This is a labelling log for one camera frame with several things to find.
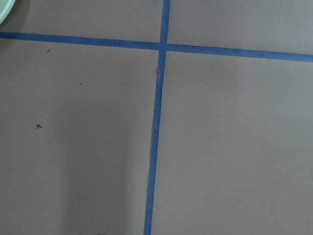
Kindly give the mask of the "horizontal blue tape strip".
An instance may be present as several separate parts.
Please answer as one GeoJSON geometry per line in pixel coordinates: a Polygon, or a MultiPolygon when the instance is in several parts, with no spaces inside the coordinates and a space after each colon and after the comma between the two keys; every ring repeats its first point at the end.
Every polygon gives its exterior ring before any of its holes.
{"type": "MultiPolygon", "coordinates": [[[[77,37],[77,36],[61,36],[61,35],[48,35],[48,34],[36,34],[36,33],[1,32],[0,37],[2,39],[10,39],[10,40],[39,41],[39,42],[51,42],[51,43],[88,45],[88,46],[135,48],[135,49],[147,49],[147,50],[159,50],[160,48],[160,44],[154,43],[154,42],[101,39],[101,38],[89,38],[89,37],[77,37]]],[[[212,55],[274,59],[274,60],[286,60],[286,61],[297,61],[297,62],[308,62],[308,63],[313,62],[313,56],[311,54],[250,50],[250,49],[239,49],[239,48],[225,48],[225,47],[204,47],[204,46],[192,46],[192,45],[180,45],[180,44],[167,44],[165,48],[167,51],[170,51],[170,52],[212,54],[212,55]]]]}

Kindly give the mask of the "vertical blue tape strip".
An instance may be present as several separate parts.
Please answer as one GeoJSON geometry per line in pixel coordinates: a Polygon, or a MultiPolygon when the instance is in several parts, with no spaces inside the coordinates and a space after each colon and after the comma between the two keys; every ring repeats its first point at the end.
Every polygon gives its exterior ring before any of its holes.
{"type": "Polygon", "coordinates": [[[144,235],[152,233],[153,221],[153,208],[154,208],[154,195],[155,195],[155,182],[157,173],[157,155],[158,155],[158,141],[159,141],[159,128],[162,107],[162,89],[164,81],[164,71],[166,64],[168,28],[170,18],[171,2],[164,0],[162,3],[162,16],[160,25],[160,39],[158,49],[157,61],[157,79],[155,86],[155,100],[154,100],[154,113],[152,122],[151,145],[150,145],[150,161],[148,172],[148,187],[146,195],[146,208],[144,218],[144,235]]]}

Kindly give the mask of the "green plate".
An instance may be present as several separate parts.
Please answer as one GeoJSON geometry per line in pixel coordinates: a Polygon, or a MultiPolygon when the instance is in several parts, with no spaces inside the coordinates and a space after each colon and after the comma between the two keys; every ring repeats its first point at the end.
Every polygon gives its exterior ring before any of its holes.
{"type": "Polygon", "coordinates": [[[15,2],[15,0],[0,0],[0,24],[7,18],[15,2]]]}

